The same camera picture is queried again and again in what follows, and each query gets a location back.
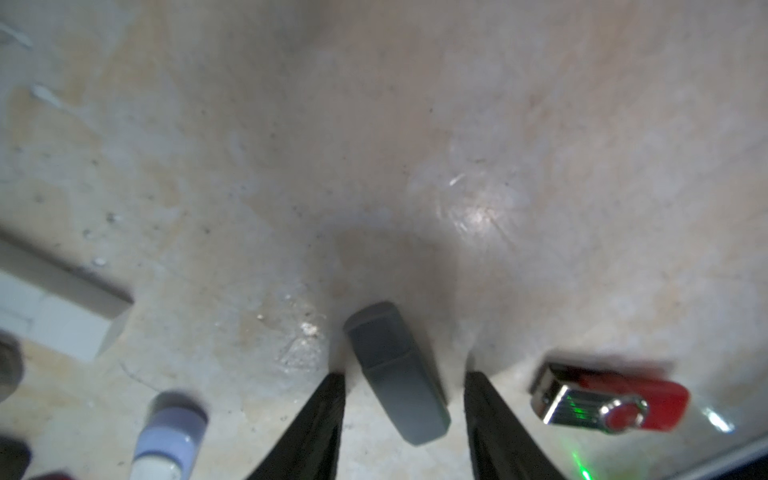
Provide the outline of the white purple usb drive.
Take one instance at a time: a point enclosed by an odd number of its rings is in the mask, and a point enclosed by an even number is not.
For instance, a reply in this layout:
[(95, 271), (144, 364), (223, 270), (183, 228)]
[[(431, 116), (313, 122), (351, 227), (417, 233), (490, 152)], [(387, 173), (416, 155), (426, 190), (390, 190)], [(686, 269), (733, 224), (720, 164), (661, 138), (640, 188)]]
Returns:
[(194, 397), (161, 392), (137, 437), (129, 479), (190, 479), (208, 423), (208, 414)]

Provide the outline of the white translucent usb drive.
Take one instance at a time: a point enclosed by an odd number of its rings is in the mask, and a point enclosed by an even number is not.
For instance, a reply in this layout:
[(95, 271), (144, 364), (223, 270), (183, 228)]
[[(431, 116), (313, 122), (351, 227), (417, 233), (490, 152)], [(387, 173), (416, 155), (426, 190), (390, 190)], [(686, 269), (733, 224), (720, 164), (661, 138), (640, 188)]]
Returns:
[(1, 233), (1, 338), (89, 362), (125, 329), (133, 299), (42, 250)]

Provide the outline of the grey usb flash drive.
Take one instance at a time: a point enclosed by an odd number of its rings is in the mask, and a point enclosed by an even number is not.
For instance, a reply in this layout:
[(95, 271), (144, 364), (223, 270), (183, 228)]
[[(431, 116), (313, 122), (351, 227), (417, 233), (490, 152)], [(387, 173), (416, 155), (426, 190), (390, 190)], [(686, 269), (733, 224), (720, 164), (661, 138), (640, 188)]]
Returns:
[(439, 379), (397, 306), (379, 302), (344, 323), (374, 395), (397, 432), (420, 446), (445, 436), (451, 419)]

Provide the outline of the red silver swivel usb drive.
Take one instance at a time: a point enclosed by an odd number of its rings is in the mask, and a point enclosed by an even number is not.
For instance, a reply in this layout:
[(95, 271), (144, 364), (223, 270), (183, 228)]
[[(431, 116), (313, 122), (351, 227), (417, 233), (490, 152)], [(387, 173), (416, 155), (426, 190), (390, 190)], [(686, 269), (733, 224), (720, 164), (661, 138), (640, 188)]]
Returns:
[(673, 381), (555, 362), (541, 367), (530, 394), (542, 423), (608, 435), (669, 432), (690, 402), (689, 390)]

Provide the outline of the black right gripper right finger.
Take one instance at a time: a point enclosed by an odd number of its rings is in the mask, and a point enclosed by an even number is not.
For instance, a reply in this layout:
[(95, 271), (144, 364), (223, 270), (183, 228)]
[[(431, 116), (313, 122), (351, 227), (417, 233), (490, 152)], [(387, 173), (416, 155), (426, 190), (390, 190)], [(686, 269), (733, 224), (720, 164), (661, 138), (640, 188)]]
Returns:
[(465, 375), (464, 410), (476, 479), (563, 477), (484, 373), (470, 371)]

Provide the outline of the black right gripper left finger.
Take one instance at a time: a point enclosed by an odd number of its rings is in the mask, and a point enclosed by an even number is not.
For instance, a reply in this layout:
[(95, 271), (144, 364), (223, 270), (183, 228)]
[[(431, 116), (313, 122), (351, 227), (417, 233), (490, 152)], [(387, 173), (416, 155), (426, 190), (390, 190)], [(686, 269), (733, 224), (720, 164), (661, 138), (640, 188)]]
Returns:
[(345, 400), (345, 377), (328, 374), (248, 480), (334, 480)]

